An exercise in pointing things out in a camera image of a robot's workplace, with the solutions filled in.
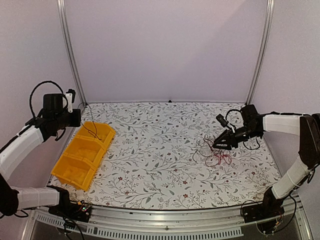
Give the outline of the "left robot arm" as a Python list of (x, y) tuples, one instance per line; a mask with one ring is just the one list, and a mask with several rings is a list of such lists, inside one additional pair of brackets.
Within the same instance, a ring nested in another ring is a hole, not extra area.
[(74, 213), (66, 190), (48, 186), (43, 188), (10, 187), (8, 180), (18, 165), (36, 147), (50, 137), (60, 140), (58, 131), (81, 125), (81, 111), (74, 109), (75, 91), (49, 93), (43, 97), (43, 107), (36, 117), (25, 126), (0, 150), (0, 212), (3, 216), (15, 215), (18, 211), (54, 206), (63, 216)]

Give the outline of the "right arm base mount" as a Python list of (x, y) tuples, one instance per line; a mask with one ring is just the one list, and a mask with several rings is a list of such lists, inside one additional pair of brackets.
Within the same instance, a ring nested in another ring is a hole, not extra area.
[(265, 211), (263, 204), (246, 200), (240, 206), (240, 215), (245, 223), (256, 223), (256, 227), (263, 235), (273, 235), (283, 222), (285, 210), (282, 206)]

